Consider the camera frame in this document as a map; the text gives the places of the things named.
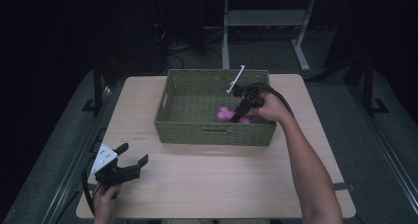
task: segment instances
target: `human arm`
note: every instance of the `human arm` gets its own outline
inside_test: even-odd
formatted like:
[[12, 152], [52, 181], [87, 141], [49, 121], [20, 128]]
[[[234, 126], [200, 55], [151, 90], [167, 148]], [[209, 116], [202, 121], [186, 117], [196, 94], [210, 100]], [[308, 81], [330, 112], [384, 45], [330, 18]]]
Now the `human arm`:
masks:
[[95, 224], [110, 224], [114, 221], [113, 216], [113, 196], [120, 194], [121, 185], [104, 188], [97, 184], [93, 204], [95, 207]]
[[253, 110], [253, 113], [277, 121], [283, 128], [304, 223], [342, 223], [341, 208], [329, 173], [298, 122], [273, 94], [263, 93], [260, 97], [264, 99], [264, 106]]

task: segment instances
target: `dark background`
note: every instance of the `dark background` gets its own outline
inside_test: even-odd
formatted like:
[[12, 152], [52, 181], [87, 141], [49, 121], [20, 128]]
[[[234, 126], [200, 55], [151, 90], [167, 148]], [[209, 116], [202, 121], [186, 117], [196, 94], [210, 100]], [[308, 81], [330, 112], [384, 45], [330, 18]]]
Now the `dark background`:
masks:
[[[335, 28], [326, 14], [318, 13], [338, 3], [323, 1], [317, 2], [311, 26]], [[75, 89], [95, 65], [108, 84], [128, 75], [158, 74], [165, 50], [153, 41], [153, 21], [166, 22], [168, 33], [186, 40], [192, 33], [189, 40], [199, 47], [201, 26], [218, 21], [206, 11], [222, 10], [222, 5], [182, 3], [169, 0], [166, 9], [156, 11], [145, 0], [0, 0], [1, 219]], [[349, 0], [325, 64], [332, 67], [364, 52], [415, 121], [417, 5], [418, 0]], [[176, 9], [168, 11], [170, 6]]]

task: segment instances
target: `person's right hand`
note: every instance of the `person's right hand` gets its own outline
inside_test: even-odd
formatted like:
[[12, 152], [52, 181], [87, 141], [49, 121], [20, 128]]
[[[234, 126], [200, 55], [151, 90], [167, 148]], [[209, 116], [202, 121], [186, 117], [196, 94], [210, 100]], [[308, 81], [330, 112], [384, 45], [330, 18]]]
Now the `person's right hand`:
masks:
[[277, 121], [280, 124], [293, 116], [289, 113], [285, 105], [274, 94], [262, 92], [259, 97], [264, 100], [264, 106], [251, 110], [251, 114], [260, 115], [261, 117]]

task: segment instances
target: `forearm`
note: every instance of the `forearm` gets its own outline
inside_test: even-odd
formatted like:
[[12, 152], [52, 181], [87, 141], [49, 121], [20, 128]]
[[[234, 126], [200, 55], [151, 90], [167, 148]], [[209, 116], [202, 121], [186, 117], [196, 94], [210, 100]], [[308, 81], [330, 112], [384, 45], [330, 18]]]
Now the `forearm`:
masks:
[[306, 223], [342, 223], [331, 178], [293, 117], [281, 121]]

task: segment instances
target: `hand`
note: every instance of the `hand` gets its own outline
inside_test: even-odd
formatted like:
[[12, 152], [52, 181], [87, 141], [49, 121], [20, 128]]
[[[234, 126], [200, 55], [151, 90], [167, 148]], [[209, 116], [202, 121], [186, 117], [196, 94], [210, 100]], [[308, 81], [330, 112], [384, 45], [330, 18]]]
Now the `hand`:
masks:
[[264, 100], [264, 106], [251, 109], [250, 114], [260, 115], [267, 120], [277, 121], [280, 124], [283, 124], [289, 118], [293, 118], [282, 101], [274, 94], [262, 92], [259, 97]]
[[95, 188], [95, 196], [93, 197], [93, 204], [95, 207], [95, 224], [109, 224], [113, 223], [113, 196], [120, 194], [122, 185], [109, 187], [105, 189], [101, 184], [97, 184]]

